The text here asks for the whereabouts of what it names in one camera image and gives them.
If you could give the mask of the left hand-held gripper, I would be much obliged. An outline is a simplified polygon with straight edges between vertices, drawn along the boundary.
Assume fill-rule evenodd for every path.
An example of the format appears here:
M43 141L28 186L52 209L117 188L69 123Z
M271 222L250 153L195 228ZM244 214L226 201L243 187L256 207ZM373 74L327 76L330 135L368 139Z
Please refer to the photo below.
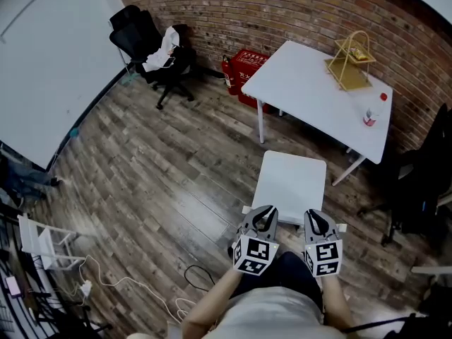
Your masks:
M263 229L257 224L267 215ZM249 275L260 276L272 264L279 248L275 241L278 209L272 205L251 209L238 229L232 244L233 268Z

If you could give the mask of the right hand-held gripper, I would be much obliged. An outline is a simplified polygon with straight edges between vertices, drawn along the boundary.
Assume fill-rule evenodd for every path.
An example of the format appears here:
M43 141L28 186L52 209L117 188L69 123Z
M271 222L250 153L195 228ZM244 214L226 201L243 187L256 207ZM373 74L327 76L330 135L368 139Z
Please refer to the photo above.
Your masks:
M343 241L335 221L321 210L304 213L304 260L315 277L337 275L343 259Z

